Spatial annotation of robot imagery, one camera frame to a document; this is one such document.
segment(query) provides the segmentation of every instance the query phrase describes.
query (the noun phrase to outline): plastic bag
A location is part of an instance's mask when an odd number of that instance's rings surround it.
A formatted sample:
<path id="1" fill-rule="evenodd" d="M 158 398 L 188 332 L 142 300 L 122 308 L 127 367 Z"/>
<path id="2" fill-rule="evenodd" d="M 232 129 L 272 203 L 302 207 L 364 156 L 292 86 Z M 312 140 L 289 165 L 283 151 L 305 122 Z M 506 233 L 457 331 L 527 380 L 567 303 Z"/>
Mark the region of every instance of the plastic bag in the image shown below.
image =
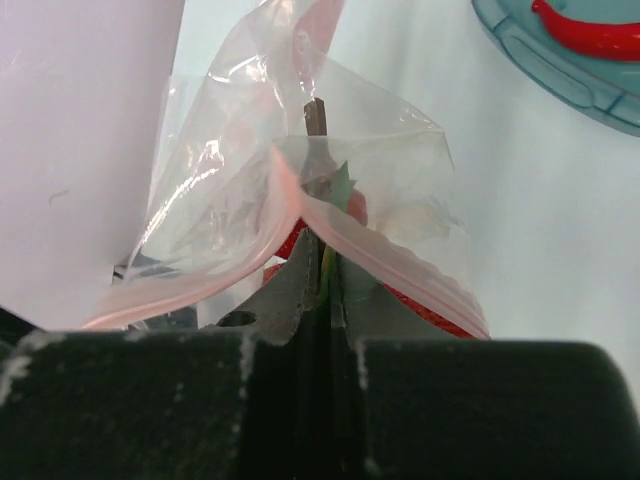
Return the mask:
<path id="1" fill-rule="evenodd" d="M 468 239 L 444 132 L 325 56 L 341 8 L 268 0 L 232 31 L 184 122 L 165 119 L 163 129 L 181 128 L 158 148 L 170 154 L 156 170 L 145 231 L 87 328 L 122 327 L 232 291 L 302 217 L 380 281 L 488 336 L 465 274 Z M 315 98 L 326 106 L 326 137 L 305 134 L 304 107 Z M 341 171 L 366 203 L 364 221 L 309 188 Z M 241 297 L 254 283 L 245 281 Z"/>

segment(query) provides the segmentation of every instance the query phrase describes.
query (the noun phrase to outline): white backdrop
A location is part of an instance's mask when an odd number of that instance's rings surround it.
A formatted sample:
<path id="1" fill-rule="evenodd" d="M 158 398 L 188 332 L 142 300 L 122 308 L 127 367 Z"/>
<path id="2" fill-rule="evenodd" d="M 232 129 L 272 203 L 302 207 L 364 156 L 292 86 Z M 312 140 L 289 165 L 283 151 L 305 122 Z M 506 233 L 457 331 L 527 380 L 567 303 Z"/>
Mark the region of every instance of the white backdrop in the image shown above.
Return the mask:
<path id="1" fill-rule="evenodd" d="M 146 207 L 184 0 L 0 0 L 0 305 L 79 326 Z"/>
<path id="2" fill-rule="evenodd" d="M 187 0 L 175 72 L 204 73 L 256 3 Z M 447 131 L 493 336 L 602 345 L 640 398 L 640 139 L 571 110 L 520 73 L 468 0 L 347 4 L 331 56 Z M 143 22 L 139 12 L 132 19 Z M 145 48 L 165 48 L 160 38 Z M 0 303 L 48 327 L 78 324 L 144 207 L 147 167 L 119 150 L 118 137 L 86 138 L 66 160 L 52 161 L 46 145 L 17 169 L 3 159 L 13 173 L 0 176 Z"/>

